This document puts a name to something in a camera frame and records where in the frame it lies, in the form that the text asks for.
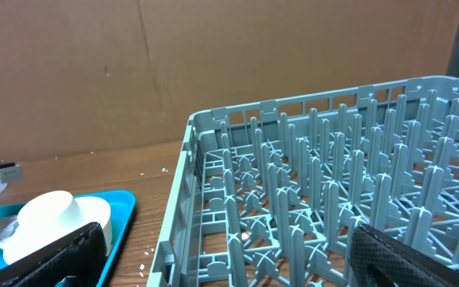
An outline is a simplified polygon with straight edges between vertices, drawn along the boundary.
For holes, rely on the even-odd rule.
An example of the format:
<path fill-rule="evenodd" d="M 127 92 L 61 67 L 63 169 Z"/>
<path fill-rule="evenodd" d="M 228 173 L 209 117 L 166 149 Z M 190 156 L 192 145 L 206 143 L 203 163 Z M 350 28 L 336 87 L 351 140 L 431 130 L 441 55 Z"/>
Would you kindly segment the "white cup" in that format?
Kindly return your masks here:
<path fill-rule="evenodd" d="M 23 230 L 68 231 L 79 226 L 82 218 L 79 204 L 67 191 L 39 195 L 18 212 L 18 224 Z"/>

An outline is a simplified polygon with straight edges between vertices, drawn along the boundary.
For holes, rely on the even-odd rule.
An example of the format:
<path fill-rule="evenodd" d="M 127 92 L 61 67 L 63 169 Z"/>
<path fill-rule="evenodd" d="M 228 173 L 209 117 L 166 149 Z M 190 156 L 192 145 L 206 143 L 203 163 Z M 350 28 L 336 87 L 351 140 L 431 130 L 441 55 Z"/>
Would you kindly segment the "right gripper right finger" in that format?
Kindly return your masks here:
<path fill-rule="evenodd" d="M 358 287 L 459 286 L 459 273 L 367 224 L 354 228 L 349 265 Z"/>

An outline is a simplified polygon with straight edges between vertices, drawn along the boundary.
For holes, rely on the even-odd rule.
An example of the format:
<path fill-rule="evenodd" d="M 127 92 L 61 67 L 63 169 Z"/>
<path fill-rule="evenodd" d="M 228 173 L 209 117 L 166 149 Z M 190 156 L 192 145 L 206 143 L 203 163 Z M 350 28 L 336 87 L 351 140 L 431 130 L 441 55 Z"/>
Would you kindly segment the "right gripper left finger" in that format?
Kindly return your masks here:
<path fill-rule="evenodd" d="M 95 286 L 107 245 L 98 222 L 90 222 L 0 269 L 0 287 Z"/>

